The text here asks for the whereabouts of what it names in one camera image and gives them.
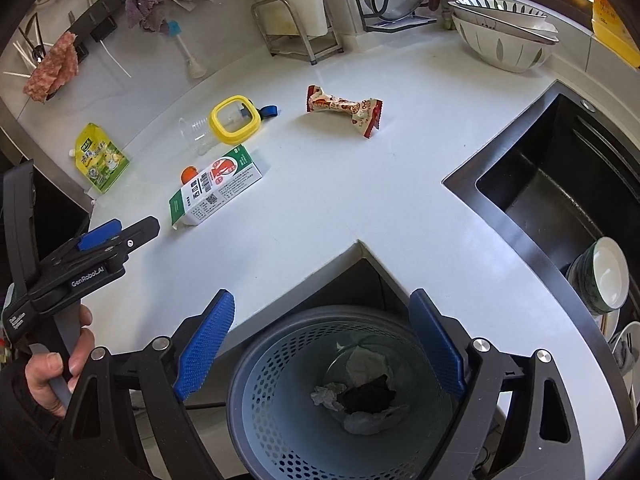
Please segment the left hand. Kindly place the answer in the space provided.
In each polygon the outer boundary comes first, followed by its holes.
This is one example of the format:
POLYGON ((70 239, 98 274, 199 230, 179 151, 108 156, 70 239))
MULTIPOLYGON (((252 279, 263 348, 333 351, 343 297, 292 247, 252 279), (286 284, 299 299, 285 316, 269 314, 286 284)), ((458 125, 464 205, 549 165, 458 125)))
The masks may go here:
POLYGON ((42 408, 58 418, 65 416, 66 407, 52 390, 50 381, 61 377, 64 364, 67 364, 70 374, 72 374, 72 378, 67 383, 67 389, 73 392, 82 369, 96 344, 94 333, 89 328, 93 320, 91 311, 82 304, 79 307, 78 315, 81 330, 68 361, 64 361, 58 352, 40 353, 33 354, 25 366, 26 384, 30 395, 42 408))

